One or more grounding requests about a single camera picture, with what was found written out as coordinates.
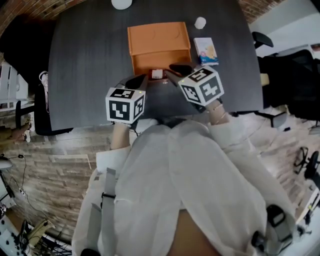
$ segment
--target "dark gray table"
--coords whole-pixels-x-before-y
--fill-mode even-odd
[[[204,29],[194,27],[206,18]],[[211,37],[229,112],[263,108],[253,39],[237,0],[133,0],[116,10],[110,0],[87,0],[63,12],[54,31],[49,60],[49,109],[53,130],[107,123],[110,87],[133,74],[127,27],[185,22],[192,60],[193,38]],[[145,115],[192,115],[196,110],[171,83],[150,86]]]

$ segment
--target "black office chair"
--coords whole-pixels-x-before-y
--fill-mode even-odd
[[[52,131],[50,115],[46,110],[45,90],[39,80],[39,74],[49,67],[54,24],[52,21],[27,20],[28,17],[24,15],[17,16],[0,37],[0,52],[3,52],[5,61],[17,70],[28,83],[28,89],[34,93],[34,106],[21,108],[21,102],[17,102],[16,127],[21,127],[21,116],[34,112],[35,132],[38,135],[68,133],[72,128]]]
[[[253,37],[253,40],[255,41],[254,47],[256,49],[262,45],[274,47],[272,40],[268,36],[266,36],[265,34],[262,34],[260,32],[253,32],[252,37]],[[261,60],[261,58],[258,57],[260,73],[267,73],[267,72],[264,72],[263,63],[260,60]],[[268,102],[268,98],[266,97],[268,95],[268,86],[267,85],[262,87],[262,94],[263,94],[263,108],[267,109],[270,107],[270,104]],[[283,112],[283,113],[280,113],[277,115],[272,115],[272,114],[267,114],[267,113],[261,113],[259,111],[239,111],[239,112],[233,113],[233,116],[245,115],[245,114],[249,114],[249,113],[255,113],[257,116],[261,116],[261,117],[270,119],[271,127],[273,127],[273,128],[280,127],[287,120],[287,113],[286,112]]]
[[[319,62],[308,50],[260,58],[261,72],[268,74],[270,81],[263,87],[263,97],[274,108],[287,105],[297,118],[319,121]]]
[[[319,151],[315,151],[309,159],[304,172],[304,178],[311,180],[320,189],[320,175],[317,172],[320,162],[318,161]]]

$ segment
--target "white wall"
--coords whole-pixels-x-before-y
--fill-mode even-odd
[[[249,27],[252,32],[261,32],[273,41],[273,48],[263,45],[257,49],[261,57],[320,43],[320,13],[310,0],[285,0]]]

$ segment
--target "orange box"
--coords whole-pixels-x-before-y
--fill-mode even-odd
[[[128,27],[129,50],[135,75],[169,69],[175,62],[190,62],[190,41],[184,22]]]

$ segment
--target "white jacket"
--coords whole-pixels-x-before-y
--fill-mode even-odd
[[[278,205],[293,218],[294,209],[242,134],[237,123],[206,127],[185,121],[173,129],[148,128],[131,149],[97,153],[72,239],[73,255],[91,246],[91,208],[100,207],[107,169],[115,170],[118,180],[114,209],[111,200],[105,207],[109,217],[102,214],[108,228],[96,228],[102,256],[166,256],[181,208],[222,256],[256,255],[251,239],[255,231],[266,233],[266,208]],[[113,191],[111,180],[106,186]]]

